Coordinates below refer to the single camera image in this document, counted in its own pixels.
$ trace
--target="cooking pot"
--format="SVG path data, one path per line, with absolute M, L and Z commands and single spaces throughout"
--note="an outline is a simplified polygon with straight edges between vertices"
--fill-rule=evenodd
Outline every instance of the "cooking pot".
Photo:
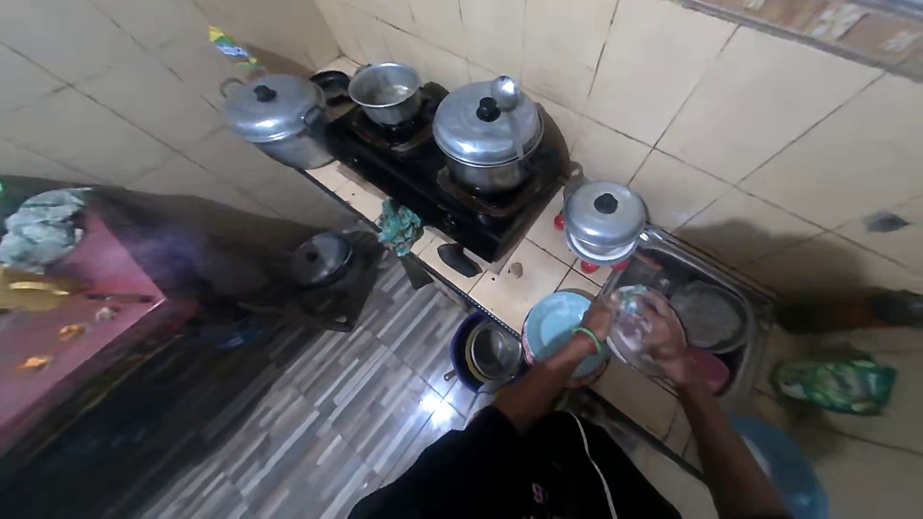
M 535 102 L 506 76 L 453 91 L 433 120 L 433 137 L 452 180 L 477 194 L 521 185 L 531 174 L 525 164 L 543 131 Z
M 342 233 L 315 235 L 295 250 L 292 275 L 304 288 L 331 284 L 346 273 L 353 257 L 353 245 Z
M 412 67 L 382 63 L 360 68 L 350 82 L 349 95 L 373 122 L 394 126 L 420 111 L 422 84 Z
M 240 86 L 228 93 L 232 83 Z M 221 92 L 231 130 L 273 159 L 298 169 L 316 169 L 333 160 L 323 137 L 327 102 L 316 83 L 285 74 L 247 83 L 230 78 Z
M 647 212 L 634 191 L 580 175 L 564 200 L 564 239 L 581 260 L 614 265 L 634 252 Z

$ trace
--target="green bracelet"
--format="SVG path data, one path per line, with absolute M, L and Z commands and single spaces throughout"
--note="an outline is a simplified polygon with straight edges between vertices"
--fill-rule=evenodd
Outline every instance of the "green bracelet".
M 577 333 L 577 332 L 586 333 L 587 335 L 590 336 L 591 339 L 593 339 L 593 343 L 596 344 L 596 354 L 599 355 L 603 353 L 602 343 L 599 342 L 599 339 L 596 338 L 596 334 L 593 333 L 589 328 L 583 328 L 582 326 L 578 326 L 576 328 L 571 328 L 570 332 L 571 333 Z

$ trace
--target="green plastic bag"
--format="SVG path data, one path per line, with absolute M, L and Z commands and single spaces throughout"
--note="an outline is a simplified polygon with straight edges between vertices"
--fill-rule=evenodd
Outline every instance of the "green plastic bag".
M 852 415 L 878 415 L 891 398 L 897 371 L 871 359 L 782 363 L 773 374 L 785 396 Z

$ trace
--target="black cloth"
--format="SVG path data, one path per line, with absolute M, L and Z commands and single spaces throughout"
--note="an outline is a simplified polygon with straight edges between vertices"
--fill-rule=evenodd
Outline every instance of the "black cloth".
M 599 426 L 557 412 L 521 436 L 494 407 L 427 447 L 349 517 L 611 517 L 602 477 L 620 519 L 680 517 Z

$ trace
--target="gas stove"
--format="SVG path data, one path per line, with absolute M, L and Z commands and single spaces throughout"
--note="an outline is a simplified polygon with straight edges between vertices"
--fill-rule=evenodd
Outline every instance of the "gas stove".
M 360 106 L 328 125 L 330 153 L 397 203 L 415 212 L 487 262 L 510 252 L 569 176 L 567 145 L 544 110 L 545 134 L 526 159 L 532 171 L 514 191 L 478 195 L 456 185 L 432 135 L 439 103 L 448 92 L 423 87 L 418 115 L 396 127 L 373 123 Z

